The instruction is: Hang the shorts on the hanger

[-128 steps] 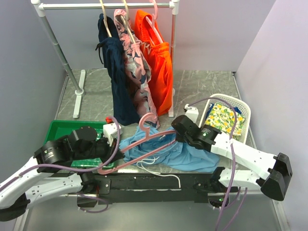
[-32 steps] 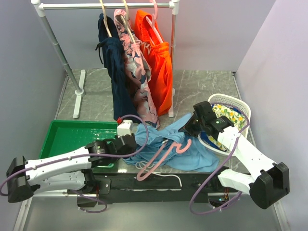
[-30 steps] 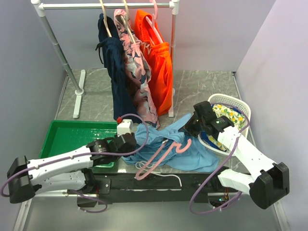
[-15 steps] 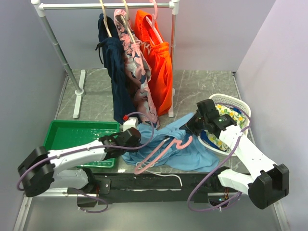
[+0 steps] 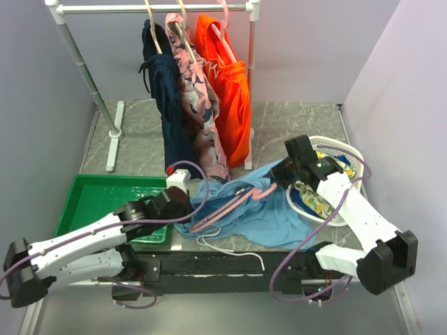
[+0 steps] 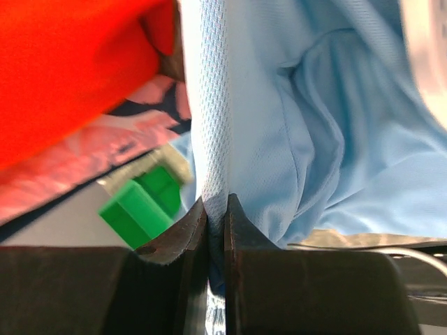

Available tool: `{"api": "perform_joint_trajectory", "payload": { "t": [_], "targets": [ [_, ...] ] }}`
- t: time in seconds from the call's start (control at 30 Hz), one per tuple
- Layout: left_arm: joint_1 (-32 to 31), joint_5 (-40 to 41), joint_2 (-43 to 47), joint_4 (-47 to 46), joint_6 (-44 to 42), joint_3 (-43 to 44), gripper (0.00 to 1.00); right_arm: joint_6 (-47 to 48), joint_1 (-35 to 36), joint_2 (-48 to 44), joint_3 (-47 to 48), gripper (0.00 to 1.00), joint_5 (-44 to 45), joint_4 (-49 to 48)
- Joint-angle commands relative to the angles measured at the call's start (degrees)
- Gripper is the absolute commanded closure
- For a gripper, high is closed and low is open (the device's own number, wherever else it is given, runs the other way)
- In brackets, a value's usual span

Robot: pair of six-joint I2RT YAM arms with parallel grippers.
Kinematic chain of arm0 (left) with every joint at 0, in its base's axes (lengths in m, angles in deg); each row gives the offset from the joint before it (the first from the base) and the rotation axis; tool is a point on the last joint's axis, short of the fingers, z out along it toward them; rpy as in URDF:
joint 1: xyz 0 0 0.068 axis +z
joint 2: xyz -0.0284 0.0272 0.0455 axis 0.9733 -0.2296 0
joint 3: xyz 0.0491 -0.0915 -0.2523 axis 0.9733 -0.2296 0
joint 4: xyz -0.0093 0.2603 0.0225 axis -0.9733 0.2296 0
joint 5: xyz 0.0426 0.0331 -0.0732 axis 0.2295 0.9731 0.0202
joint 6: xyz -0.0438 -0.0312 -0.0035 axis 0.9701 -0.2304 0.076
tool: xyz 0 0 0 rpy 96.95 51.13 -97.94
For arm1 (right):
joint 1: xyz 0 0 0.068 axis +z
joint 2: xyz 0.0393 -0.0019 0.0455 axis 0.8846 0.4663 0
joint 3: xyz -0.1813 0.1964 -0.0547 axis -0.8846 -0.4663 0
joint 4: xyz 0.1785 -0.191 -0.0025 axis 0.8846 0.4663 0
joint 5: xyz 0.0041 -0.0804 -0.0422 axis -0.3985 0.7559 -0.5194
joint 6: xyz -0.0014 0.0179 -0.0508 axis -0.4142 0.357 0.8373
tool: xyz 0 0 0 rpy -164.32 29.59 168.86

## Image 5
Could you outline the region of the pink plastic hanger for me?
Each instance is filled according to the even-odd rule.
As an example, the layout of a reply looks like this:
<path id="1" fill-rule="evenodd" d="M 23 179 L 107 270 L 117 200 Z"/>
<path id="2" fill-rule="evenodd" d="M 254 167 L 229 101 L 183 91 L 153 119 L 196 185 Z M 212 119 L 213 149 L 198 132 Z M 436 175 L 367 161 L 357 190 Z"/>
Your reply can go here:
<path id="1" fill-rule="evenodd" d="M 204 230 L 206 227 L 215 223 L 219 219 L 223 218 L 225 215 L 229 214 L 236 207 L 240 206 L 245 200 L 249 198 L 253 200 L 261 200 L 271 193 L 273 193 L 277 188 L 277 183 L 274 182 L 271 186 L 263 191 L 259 188 L 250 188 L 245 193 L 239 192 L 232 200 L 229 200 L 224 206 L 218 208 L 216 211 L 212 212 L 209 216 L 206 216 L 204 219 L 194 224 L 190 228 L 190 232 L 196 233 Z"/>

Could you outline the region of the light blue shorts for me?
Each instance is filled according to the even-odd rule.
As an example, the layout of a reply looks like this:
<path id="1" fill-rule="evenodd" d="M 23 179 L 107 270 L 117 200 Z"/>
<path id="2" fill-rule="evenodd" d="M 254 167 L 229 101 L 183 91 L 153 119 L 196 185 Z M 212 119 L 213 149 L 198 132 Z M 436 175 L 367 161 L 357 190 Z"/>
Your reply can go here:
<path id="1" fill-rule="evenodd" d="M 203 233 L 220 229 L 217 239 L 242 235 L 249 241 L 268 248 L 295 248 L 313 232 L 314 228 L 289 206 L 285 190 L 281 187 L 277 187 L 274 192 L 261 200 L 251 198 L 245 200 L 229 214 L 200 232 L 190 231 L 194 224 L 233 199 L 239 189 L 267 190 L 270 187 L 270 179 L 265 175 L 278 163 L 279 161 L 274 161 L 225 184 L 209 181 L 205 206 L 189 223 L 174 224 L 175 229 L 187 239 L 195 239 Z"/>

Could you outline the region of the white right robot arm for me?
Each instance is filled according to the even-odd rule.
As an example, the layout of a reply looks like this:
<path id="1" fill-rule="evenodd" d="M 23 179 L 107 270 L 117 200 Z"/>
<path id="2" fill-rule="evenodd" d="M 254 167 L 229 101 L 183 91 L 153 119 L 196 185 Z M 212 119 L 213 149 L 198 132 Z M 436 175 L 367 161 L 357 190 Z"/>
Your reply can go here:
<path id="1" fill-rule="evenodd" d="M 296 182 L 311 187 L 334 209 L 360 242 L 355 250 L 325 241 L 306 251 L 298 268 L 314 278 L 329 271 L 355 276 L 373 295 L 405 281 L 416 273 L 418 239 L 412 231 L 401 231 L 385 219 L 360 194 L 342 167 L 327 156 L 319 158 L 308 136 L 285 141 L 287 158 L 268 176 L 282 188 Z"/>

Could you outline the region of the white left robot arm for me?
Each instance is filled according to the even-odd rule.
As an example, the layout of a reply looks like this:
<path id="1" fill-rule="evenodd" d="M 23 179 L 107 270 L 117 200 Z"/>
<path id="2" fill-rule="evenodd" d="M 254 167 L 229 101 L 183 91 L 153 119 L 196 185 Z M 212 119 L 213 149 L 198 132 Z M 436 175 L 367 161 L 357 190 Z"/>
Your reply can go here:
<path id="1" fill-rule="evenodd" d="M 196 214 L 189 192 L 171 186 L 132 200 L 98 221 L 60 237 L 13 242 L 3 263 L 1 283 L 13 308 L 31 305 L 59 286 L 88 278 L 125 282 L 139 278 L 142 265 L 130 241 L 150 236 L 170 223 Z"/>

